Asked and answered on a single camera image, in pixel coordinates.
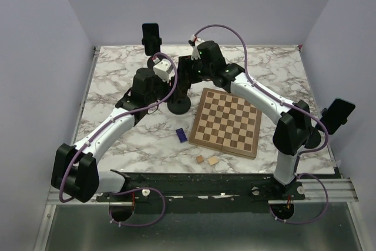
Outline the silver black smartphone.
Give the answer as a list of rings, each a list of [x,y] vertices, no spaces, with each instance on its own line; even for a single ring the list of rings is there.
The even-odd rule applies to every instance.
[[[180,101],[187,96],[187,92],[191,87],[190,71],[192,68],[192,60],[190,55],[180,56],[177,68],[177,86],[173,92],[173,102]]]

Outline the blue phone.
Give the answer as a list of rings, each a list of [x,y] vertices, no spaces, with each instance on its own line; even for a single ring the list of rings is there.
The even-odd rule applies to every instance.
[[[355,104],[335,98],[328,108],[321,112],[320,122],[325,126],[329,135],[333,135],[340,126],[345,125],[348,117],[355,109]]]

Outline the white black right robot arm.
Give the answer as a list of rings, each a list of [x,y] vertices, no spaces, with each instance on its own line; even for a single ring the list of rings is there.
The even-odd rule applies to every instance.
[[[297,155],[311,135],[309,106],[304,101],[288,106],[290,100],[278,97],[253,78],[248,78],[243,67],[236,63],[227,64],[219,45],[214,41],[195,43],[191,39],[189,44],[193,47],[190,70],[192,83],[211,81],[216,87],[255,106],[276,125],[273,135],[273,144],[278,149],[273,173],[276,181],[271,183],[270,192],[275,198],[284,199],[292,190],[290,183],[295,179]]]

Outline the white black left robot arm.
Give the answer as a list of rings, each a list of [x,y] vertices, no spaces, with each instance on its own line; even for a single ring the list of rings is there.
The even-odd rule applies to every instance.
[[[108,149],[134,128],[150,108],[167,102],[179,82],[177,75],[163,79],[148,68],[137,70],[132,87],[119,99],[110,115],[90,134],[73,145],[58,147],[51,185],[58,189],[62,203],[89,201],[97,193],[110,193],[116,200],[130,195],[127,177],[116,171],[101,172],[98,163]]]

